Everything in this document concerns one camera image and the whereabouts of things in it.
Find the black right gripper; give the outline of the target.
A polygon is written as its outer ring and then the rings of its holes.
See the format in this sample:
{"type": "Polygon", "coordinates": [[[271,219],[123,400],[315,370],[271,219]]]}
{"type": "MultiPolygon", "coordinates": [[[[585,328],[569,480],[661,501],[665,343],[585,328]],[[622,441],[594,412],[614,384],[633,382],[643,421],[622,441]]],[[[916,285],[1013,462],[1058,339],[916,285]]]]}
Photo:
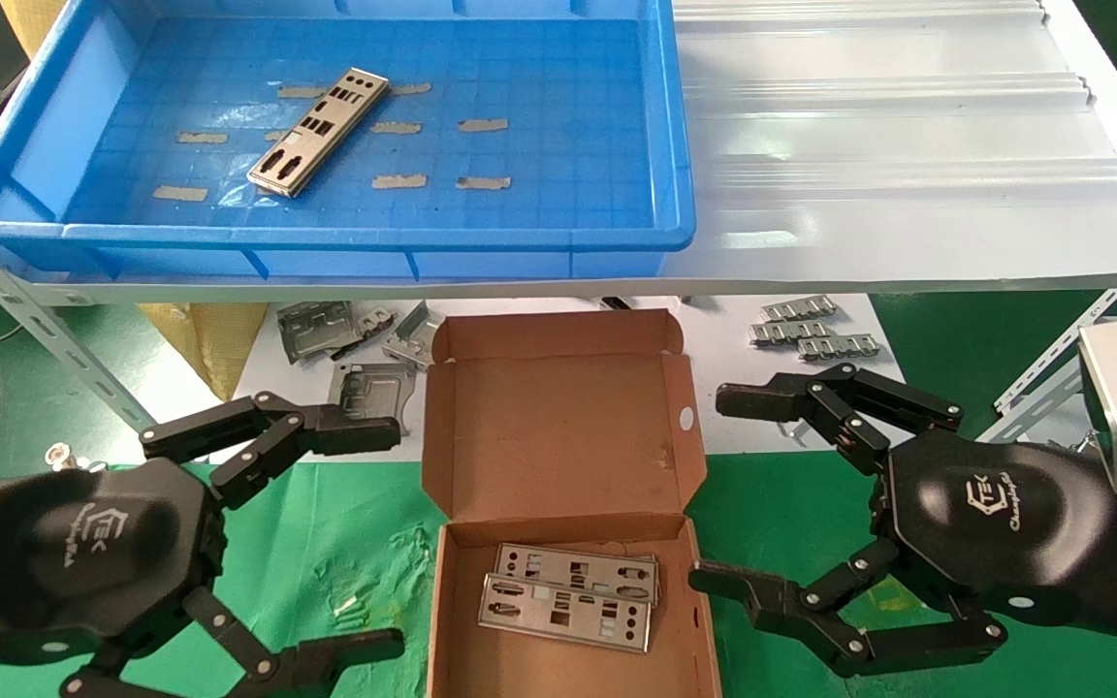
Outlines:
{"type": "Polygon", "coordinates": [[[983,662],[1009,637],[983,610],[1117,637],[1117,493],[1099,460],[965,440],[951,432],[965,415],[957,403],[855,364],[775,374],[758,386],[722,384],[717,412],[799,421],[857,471],[884,472],[880,529],[895,544],[875,541],[806,587],[693,562],[688,586],[739,602],[754,630],[801,642],[842,679],[983,662]],[[872,417],[925,433],[890,451],[872,417]],[[886,630],[847,623],[842,609],[894,573],[948,620],[886,630]]]}

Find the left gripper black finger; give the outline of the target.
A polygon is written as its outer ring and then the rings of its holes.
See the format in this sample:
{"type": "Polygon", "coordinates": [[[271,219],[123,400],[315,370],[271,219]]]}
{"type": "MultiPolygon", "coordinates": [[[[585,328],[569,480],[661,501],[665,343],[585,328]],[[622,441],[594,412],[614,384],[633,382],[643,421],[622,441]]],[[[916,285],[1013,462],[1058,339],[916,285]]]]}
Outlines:
{"type": "Polygon", "coordinates": [[[239,509],[305,455],[378,455],[400,443],[395,417],[353,417],[335,403],[297,405],[271,392],[241,396],[139,436],[147,459],[194,462],[232,446],[237,455],[209,474],[209,489],[239,509]]]}

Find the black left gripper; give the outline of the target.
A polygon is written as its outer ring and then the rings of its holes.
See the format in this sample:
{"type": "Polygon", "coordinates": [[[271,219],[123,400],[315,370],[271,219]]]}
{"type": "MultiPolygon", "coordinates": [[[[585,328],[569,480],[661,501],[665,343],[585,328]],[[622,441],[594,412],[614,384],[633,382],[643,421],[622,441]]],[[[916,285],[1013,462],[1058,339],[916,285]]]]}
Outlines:
{"type": "Polygon", "coordinates": [[[121,672],[194,621],[244,668],[226,697],[330,697],[349,668],[404,653],[397,628],[271,652],[209,590],[226,545],[220,504],[181,465],[0,480],[0,664],[96,652],[61,697],[170,697],[121,672]]]}

